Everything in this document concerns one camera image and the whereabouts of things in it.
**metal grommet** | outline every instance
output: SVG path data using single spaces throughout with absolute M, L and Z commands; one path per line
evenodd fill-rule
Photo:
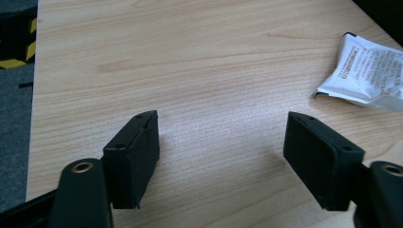
M 92 162 L 86 162 L 86 161 L 81 162 L 81 163 L 74 165 L 74 167 L 71 168 L 71 172 L 84 173 L 84 172 L 90 170 L 93 166 L 94 166 L 94 164 Z
M 403 177 L 403 170 L 399 167 L 392 166 L 389 164 L 382 165 L 382 169 L 389 174 L 395 175 L 397 177 Z

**plastic wrapper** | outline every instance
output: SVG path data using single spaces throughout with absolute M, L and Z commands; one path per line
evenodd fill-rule
M 315 96 L 403 112 L 403 51 L 346 33 L 338 47 L 337 67 Z

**floor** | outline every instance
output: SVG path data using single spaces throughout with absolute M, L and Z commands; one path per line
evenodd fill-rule
M 0 15 L 38 0 L 0 0 Z M 34 64 L 0 69 L 0 213 L 26 200 Z

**table surface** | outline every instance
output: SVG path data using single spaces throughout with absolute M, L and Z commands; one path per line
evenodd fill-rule
M 161 159 L 115 227 L 353 227 L 322 210 L 282 156 L 288 111 L 403 163 L 403 115 L 313 98 L 353 32 L 401 47 L 351 0 L 41 0 L 28 199 L 159 112 Z

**wood grain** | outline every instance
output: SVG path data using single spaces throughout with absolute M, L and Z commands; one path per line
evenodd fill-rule
M 353 227 L 282 157 L 297 111 L 403 164 L 401 113 L 312 97 L 347 31 L 401 48 L 350 0 L 41 0 L 28 199 L 157 109 L 161 159 L 115 227 Z

